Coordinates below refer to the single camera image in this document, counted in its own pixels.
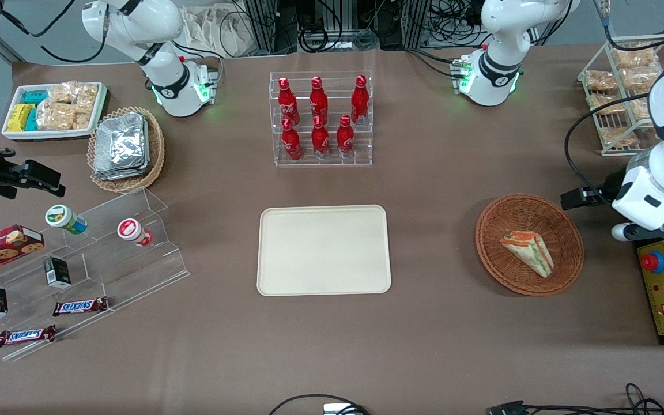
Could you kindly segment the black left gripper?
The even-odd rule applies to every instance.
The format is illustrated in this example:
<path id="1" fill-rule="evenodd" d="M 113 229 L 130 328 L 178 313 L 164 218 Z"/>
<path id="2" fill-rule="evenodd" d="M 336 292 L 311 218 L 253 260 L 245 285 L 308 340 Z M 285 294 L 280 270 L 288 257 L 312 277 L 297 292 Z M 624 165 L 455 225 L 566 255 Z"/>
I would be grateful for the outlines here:
<path id="1" fill-rule="evenodd" d="M 593 189 L 589 186 L 577 188 L 577 192 L 567 192 L 561 194 L 560 205 L 562 210 L 571 210 L 576 208 L 591 207 L 599 205 L 598 196 L 603 197 L 607 204 L 616 200 L 620 187 L 624 184 L 625 171 L 627 166 L 621 166 L 611 172 L 600 186 Z"/>

